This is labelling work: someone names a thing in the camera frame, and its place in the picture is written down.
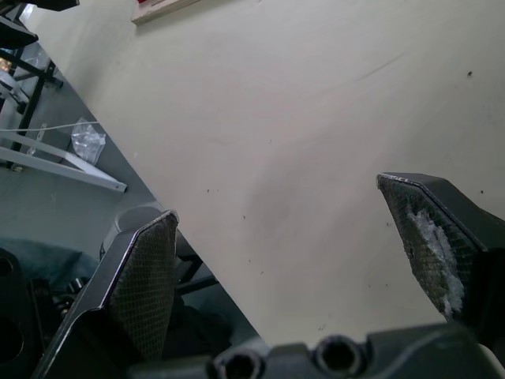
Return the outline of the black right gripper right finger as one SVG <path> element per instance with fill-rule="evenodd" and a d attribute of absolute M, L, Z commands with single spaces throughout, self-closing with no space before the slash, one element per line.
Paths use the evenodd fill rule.
<path fill-rule="evenodd" d="M 505 351 L 505 220 L 443 178 L 381 173 L 376 184 L 434 307 L 491 351 Z"/>

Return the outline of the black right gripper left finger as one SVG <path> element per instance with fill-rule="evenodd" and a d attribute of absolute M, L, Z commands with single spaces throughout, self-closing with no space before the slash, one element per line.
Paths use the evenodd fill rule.
<path fill-rule="evenodd" d="M 116 236 L 31 379 L 126 379 L 162 358 L 174 302 L 178 215 Z"/>

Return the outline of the wooden tile holder tray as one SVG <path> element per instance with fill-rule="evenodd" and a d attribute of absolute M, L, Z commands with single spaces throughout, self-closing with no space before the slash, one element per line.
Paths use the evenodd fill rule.
<path fill-rule="evenodd" d="M 135 25 L 146 24 L 156 18 L 174 13 L 202 0 L 137 0 L 131 16 Z"/>

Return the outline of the white round tube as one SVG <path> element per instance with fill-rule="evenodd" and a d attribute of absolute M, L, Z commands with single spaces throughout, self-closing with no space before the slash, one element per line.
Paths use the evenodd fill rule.
<path fill-rule="evenodd" d="M 136 231 L 163 213 L 157 202 L 145 203 L 119 212 L 100 246 L 99 259 L 109 250 L 116 236 L 126 231 Z"/>

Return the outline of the small clear plastic bag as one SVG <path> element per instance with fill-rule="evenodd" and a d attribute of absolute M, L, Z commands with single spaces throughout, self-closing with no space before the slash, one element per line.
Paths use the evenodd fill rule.
<path fill-rule="evenodd" d="M 95 122 L 80 118 L 72 128 L 73 151 L 84 161 L 95 166 L 106 146 L 106 134 L 94 127 Z"/>

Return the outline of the white metal floor frame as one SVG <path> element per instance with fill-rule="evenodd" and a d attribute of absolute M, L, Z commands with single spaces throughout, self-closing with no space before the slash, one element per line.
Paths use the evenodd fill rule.
<path fill-rule="evenodd" d="M 29 148 L 34 148 L 37 151 L 42 151 L 52 156 L 56 156 L 69 163 L 70 167 L 46 159 L 41 159 L 36 156 L 23 154 L 22 152 L 14 151 L 13 149 L 7 149 L 1 146 L 0 160 L 5 160 L 7 162 L 30 167 L 50 174 L 56 174 L 80 182 L 85 182 L 90 185 L 103 187 L 119 193 L 124 193 L 127 189 L 127 185 L 125 183 L 119 182 L 115 178 L 92 166 L 90 163 L 86 162 L 71 152 L 61 150 L 60 148 L 56 148 L 48 144 L 44 144 L 41 141 L 21 136 L 12 130 L 7 130 L 2 138 L 21 145 L 26 145 Z"/>

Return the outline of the black metal stand frame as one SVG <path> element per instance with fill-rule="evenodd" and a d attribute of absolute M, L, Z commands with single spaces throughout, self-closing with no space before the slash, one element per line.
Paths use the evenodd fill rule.
<path fill-rule="evenodd" d="M 35 47 L 42 54 L 43 65 L 40 67 L 36 65 L 38 56 L 23 59 L 23 53 Z M 17 113 L 22 115 L 19 126 L 13 132 L 25 137 L 43 89 L 60 89 L 63 81 L 55 76 L 56 65 L 38 43 L 14 50 L 0 48 L 1 62 L 9 63 L 9 67 L 7 70 L 0 67 L 0 111 L 5 101 L 13 104 Z"/>

